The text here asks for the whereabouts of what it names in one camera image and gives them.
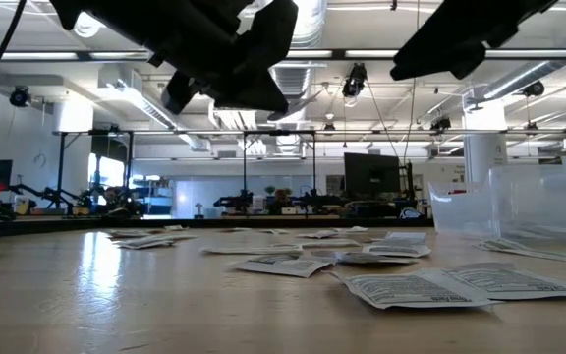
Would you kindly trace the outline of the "white round pillar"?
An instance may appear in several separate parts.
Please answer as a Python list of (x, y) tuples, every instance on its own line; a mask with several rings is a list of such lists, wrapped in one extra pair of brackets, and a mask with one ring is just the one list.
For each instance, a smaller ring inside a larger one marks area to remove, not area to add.
[(469, 131), (463, 143), (466, 179), (483, 182), (490, 168), (508, 162), (506, 135), (502, 134), (508, 128), (503, 102), (469, 106), (464, 110), (463, 128)]

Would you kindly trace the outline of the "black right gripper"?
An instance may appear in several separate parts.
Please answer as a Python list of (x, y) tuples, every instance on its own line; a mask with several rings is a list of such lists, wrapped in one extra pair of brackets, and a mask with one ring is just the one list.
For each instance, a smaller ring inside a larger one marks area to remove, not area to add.
[(444, 0), (393, 58), (395, 81), (450, 71), (466, 48), (459, 40), (502, 40), (519, 24), (542, 14), (558, 0)]

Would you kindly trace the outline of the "black computer monitor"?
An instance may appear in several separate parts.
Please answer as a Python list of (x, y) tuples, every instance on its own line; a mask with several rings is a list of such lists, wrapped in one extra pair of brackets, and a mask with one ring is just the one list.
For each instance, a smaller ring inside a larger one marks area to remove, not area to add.
[(345, 153), (345, 189), (356, 194), (396, 193), (401, 189), (396, 156)]

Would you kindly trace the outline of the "black metal workstation frame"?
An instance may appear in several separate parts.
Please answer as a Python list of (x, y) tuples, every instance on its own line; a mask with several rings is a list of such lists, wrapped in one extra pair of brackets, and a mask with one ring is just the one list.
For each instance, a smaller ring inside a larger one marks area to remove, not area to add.
[(247, 141), (248, 136), (257, 135), (260, 138), (262, 135), (267, 135), (270, 137), (290, 137), (298, 136), (301, 142), (303, 141), (303, 136), (311, 136), (311, 150), (312, 150), (312, 187), (310, 189), (310, 195), (315, 197), (317, 195), (317, 173), (316, 173), (316, 143), (317, 143), (317, 131), (316, 130), (288, 130), (288, 129), (272, 129), (272, 130), (252, 130), (252, 131), (242, 131), (242, 164), (243, 164), (243, 189), (241, 195), (246, 195), (248, 193), (248, 157), (247, 157)]
[(133, 130), (120, 130), (120, 129), (91, 129), (87, 131), (81, 132), (64, 132), (64, 131), (55, 131), (54, 135), (60, 137), (59, 143), (59, 157), (58, 157), (58, 172), (57, 172), (57, 186), (56, 186), (56, 201), (54, 202), (57, 208), (61, 207), (61, 203), (65, 201), (62, 197), (62, 183), (63, 183), (63, 171), (64, 171), (64, 161), (65, 161), (65, 150), (66, 150), (66, 140), (68, 136), (72, 136), (71, 143), (73, 143), (77, 138), (80, 136), (92, 136), (92, 137), (119, 137), (126, 135), (128, 137), (128, 144), (127, 144), (127, 158), (125, 162), (125, 173), (123, 176), (123, 188), (128, 189), (129, 179), (131, 178), (132, 174), (132, 162), (134, 158), (134, 141), (135, 141), (135, 132)]

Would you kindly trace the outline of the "black metal rig frame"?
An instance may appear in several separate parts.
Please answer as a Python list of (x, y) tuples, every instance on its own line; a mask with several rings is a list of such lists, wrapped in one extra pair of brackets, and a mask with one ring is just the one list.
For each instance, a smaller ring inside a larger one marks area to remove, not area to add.
[(223, 218), (223, 219), (53, 219), (31, 218), (21, 221), (0, 221), (0, 237), (83, 230), (158, 229), (181, 225), (192, 229), (212, 228), (345, 228), (433, 227), (431, 219), (327, 219), (327, 218)]

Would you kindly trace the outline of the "silver ventilation duct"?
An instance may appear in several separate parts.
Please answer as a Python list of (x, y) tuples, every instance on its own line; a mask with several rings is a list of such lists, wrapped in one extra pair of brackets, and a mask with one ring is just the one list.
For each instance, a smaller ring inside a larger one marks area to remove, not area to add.
[[(562, 42), (566, 48), (566, 39)], [(481, 93), (480, 101), (499, 99), (518, 91), (566, 66), (565, 59), (529, 62), (501, 79), (489, 84)]]
[[(318, 48), (324, 29), (327, 0), (293, 0), (299, 8), (298, 19), (291, 43), (292, 49)], [(313, 68), (275, 67), (270, 70), (273, 79), (289, 101), (311, 95)], [(277, 121), (277, 129), (299, 130), (306, 121), (307, 108)], [(298, 136), (278, 137), (276, 151), (281, 154), (297, 154), (301, 151)]]

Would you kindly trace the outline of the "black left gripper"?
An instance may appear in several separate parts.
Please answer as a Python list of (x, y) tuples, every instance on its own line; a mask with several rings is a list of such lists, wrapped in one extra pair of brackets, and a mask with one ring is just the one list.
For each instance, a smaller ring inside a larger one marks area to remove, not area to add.
[(49, 0), (71, 30), (87, 14), (152, 53), (154, 67), (176, 69), (167, 87), (212, 89), (220, 108), (286, 112), (269, 69), (286, 58), (298, 18), (293, 0), (272, 0), (252, 24), (252, 60), (237, 30), (254, 0)]

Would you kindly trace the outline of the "blue storage shelf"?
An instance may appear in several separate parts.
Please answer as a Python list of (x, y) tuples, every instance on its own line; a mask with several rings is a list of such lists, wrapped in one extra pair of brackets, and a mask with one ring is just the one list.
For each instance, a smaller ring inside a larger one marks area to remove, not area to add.
[(130, 180), (130, 188), (144, 215), (171, 215), (174, 191), (169, 179), (159, 175), (135, 175)]

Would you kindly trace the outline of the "black overhead light bar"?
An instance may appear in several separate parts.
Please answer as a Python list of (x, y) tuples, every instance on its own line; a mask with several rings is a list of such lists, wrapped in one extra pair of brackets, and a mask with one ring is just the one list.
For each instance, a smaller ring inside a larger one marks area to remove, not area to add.
[[(291, 61), (391, 61), (395, 49), (291, 49), (286, 60)], [(144, 62), (152, 57), (145, 50), (131, 51), (10, 51), (2, 56), (8, 62)], [(487, 49), (486, 60), (533, 61), (566, 60), (566, 48)]]

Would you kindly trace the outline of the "white rectangular ceiling duct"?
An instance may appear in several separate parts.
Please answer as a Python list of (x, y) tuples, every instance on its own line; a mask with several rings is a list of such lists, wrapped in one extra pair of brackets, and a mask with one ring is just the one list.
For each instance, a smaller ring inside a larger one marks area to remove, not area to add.
[(98, 87), (110, 99), (128, 102), (157, 126), (177, 135), (192, 151), (211, 151), (209, 140), (193, 134), (179, 134), (179, 131), (186, 131), (187, 127), (179, 124), (173, 114), (143, 91), (142, 76), (136, 70), (123, 64), (106, 64), (99, 70)]

